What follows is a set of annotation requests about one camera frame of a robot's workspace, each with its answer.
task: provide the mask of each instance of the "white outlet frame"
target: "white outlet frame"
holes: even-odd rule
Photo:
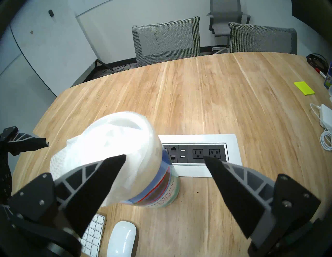
[[[163,145],[225,145],[228,162],[241,165],[240,150],[235,134],[159,135]],[[204,163],[173,163],[180,177],[212,177]]]

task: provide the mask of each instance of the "white cable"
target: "white cable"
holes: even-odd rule
[[[314,105],[313,103],[310,104],[310,107],[314,114],[318,117],[318,119],[325,125],[325,127],[328,127],[327,124],[325,124],[324,121],[320,119],[320,117],[317,115],[317,113],[314,111],[312,106],[315,106],[318,110],[320,110],[320,106]],[[332,131],[325,129],[324,132],[320,135],[320,144],[322,147],[327,151],[332,151]]]

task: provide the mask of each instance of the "wooden table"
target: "wooden table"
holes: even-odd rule
[[[315,95],[293,84],[306,81]],[[114,112],[145,115],[158,134],[237,136],[242,163],[275,180],[286,173],[322,200],[331,195],[332,153],[322,149],[323,129],[310,103],[331,106],[321,76],[304,57],[283,53],[230,53],[154,64],[98,78],[63,92],[35,134],[50,147],[22,153],[13,193],[49,171],[66,140]],[[148,209],[116,204],[107,214],[100,256],[106,257],[114,225],[138,229],[136,256],[246,256],[246,240],[212,178],[181,178],[177,199]]]

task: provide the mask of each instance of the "red marker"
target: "red marker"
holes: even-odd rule
[[[317,71],[324,79],[326,78],[324,73],[322,73],[318,68],[315,68],[315,71]]]

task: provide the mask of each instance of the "container label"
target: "container label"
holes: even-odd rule
[[[176,198],[180,187],[179,178],[174,176],[174,166],[167,152],[162,152],[159,170],[151,183],[140,194],[122,203],[153,208],[167,206]]]

